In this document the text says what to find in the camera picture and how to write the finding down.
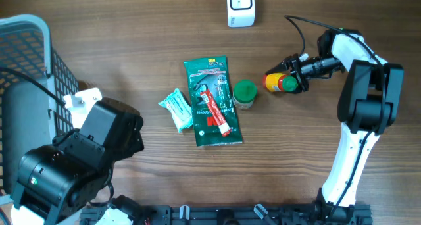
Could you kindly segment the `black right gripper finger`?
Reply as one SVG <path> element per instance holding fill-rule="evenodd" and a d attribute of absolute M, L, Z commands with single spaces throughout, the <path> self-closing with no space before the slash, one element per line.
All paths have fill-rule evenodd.
<path fill-rule="evenodd" d="M 291 93 L 291 94 L 299 94 L 302 92 L 306 92 L 309 90 L 308 86 L 295 86 L 295 87 L 288 87 L 287 88 L 287 93 Z"/>
<path fill-rule="evenodd" d="M 274 73 L 285 72 L 287 70 L 289 70 L 288 61 L 283 60 L 282 62 L 277 64 L 274 68 L 271 68 L 270 70 L 266 71 L 265 74 L 269 75 L 269 74 L 274 74 Z"/>

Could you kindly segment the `red yellow sauce bottle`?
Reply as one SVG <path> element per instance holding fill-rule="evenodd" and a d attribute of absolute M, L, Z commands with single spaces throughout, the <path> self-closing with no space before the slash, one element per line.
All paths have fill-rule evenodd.
<path fill-rule="evenodd" d="M 293 92 L 299 85 L 294 77 L 284 73 L 264 75 L 262 84 L 270 92 Z"/>

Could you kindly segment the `green lid jar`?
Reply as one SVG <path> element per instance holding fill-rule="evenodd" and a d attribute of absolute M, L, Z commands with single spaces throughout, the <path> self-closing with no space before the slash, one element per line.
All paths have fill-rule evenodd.
<path fill-rule="evenodd" d="M 234 86 L 233 103 L 238 109 L 249 109 L 257 96 L 257 87 L 250 80 L 241 80 Z"/>

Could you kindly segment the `green 3M gloves package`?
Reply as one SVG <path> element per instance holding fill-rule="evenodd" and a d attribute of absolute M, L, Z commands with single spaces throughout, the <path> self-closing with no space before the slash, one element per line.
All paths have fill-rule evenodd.
<path fill-rule="evenodd" d="M 196 145 L 243 142 L 232 101 L 227 58 L 203 57 L 184 61 Z"/>

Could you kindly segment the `red white toothpaste tube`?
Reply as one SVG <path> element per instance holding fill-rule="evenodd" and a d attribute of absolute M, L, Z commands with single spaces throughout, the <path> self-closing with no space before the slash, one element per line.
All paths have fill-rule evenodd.
<path fill-rule="evenodd" d="M 202 91 L 200 96 L 202 97 L 203 101 L 206 103 L 209 111 L 211 112 L 212 117 L 214 118 L 214 121 L 216 122 L 222 136 L 228 136 L 232 130 L 226 122 L 224 115 L 220 111 L 219 106 L 216 103 L 211 91 L 209 89 L 206 91 Z"/>

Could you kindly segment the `teal wet wipes pack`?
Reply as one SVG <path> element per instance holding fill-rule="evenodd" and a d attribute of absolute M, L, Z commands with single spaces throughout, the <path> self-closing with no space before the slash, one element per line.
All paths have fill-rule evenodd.
<path fill-rule="evenodd" d="M 178 88 L 163 101 L 159 102 L 158 105 L 166 108 L 170 112 L 179 133 L 193 125 L 191 106 L 187 103 L 185 97 Z"/>

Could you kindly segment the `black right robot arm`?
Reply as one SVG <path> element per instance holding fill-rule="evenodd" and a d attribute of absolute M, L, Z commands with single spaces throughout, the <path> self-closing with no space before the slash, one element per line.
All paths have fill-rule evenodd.
<path fill-rule="evenodd" d="M 317 41 L 318 56 L 294 54 L 268 74 L 288 71 L 305 92 L 310 79 L 347 72 L 338 105 L 341 139 L 330 175 L 320 190 L 320 220 L 350 215 L 362 171 L 374 144 L 391 126 L 399 107 L 404 69 L 377 56 L 357 30 L 330 28 Z"/>

